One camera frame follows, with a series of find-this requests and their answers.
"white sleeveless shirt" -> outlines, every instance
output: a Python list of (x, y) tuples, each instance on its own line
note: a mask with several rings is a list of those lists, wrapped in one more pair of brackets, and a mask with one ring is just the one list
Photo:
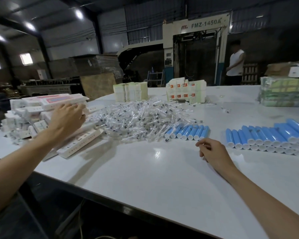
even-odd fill
[[(233, 64), (235, 64), (239, 60), (239, 57), (242, 53), (244, 53), (244, 51), (241, 49), (238, 50), (236, 53), (233, 53), (230, 56), (229, 66), (232, 66)], [(236, 67), (234, 67), (230, 71), (228, 71), (226, 75), (227, 76), (242, 76), (243, 71), (244, 71), (243, 66), (244, 66), (244, 60), (239, 65), (237, 65)]]

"floor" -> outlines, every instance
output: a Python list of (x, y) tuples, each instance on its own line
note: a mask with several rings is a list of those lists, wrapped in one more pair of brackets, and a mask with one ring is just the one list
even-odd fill
[[(4, 118), (0, 111), (0, 122)], [(29, 179), (29, 184), (51, 227), (55, 230), (72, 211), (81, 204), (83, 198), (68, 192), (53, 189), (40, 181)], [(117, 239), (138, 236), (139, 239), (166, 238), (211, 238), (179, 225), (154, 225), (123, 213), (114, 211), (92, 201), (85, 201), (80, 212), (80, 220), (75, 217), (62, 239), (80, 239), (79, 221), (83, 222), (83, 238), (94, 239), (108, 235)], [(45, 239), (26, 211), (20, 199), (15, 196), (0, 213), (0, 239)]]

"table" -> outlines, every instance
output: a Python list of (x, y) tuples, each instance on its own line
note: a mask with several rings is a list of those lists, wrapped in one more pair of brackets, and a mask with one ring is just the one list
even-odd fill
[[(191, 106), (191, 116), (209, 125), (210, 137), (217, 140), (226, 128), (299, 121), (299, 108), (263, 107), (255, 101), (258, 92), (259, 86), (207, 87), (208, 99), (216, 105)], [(166, 100), (165, 88), (149, 88), (148, 93)], [(89, 104), (114, 102), (111, 94)], [(0, 158), (17, 148), (0, 133)], [(227, 150), (248, 178), (299, 214), (299, 157)], [(67, 159), (41, 162), (35, 172), (74, 193), (123, 205), (126, 213), (140, 211), (225, 239), (267, 238), (235, 190), (200, 159), (195, 141), (118, 144), (97, 138)]]

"brown board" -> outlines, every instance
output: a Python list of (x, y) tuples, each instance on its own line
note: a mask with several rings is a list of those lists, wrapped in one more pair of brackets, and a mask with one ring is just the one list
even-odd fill
[(114, 93), (113, 85), (116, 85), (116, 82), (113, 73), (81, 76), (80, 79), (85, 96), (90, 98), (89, 101)]

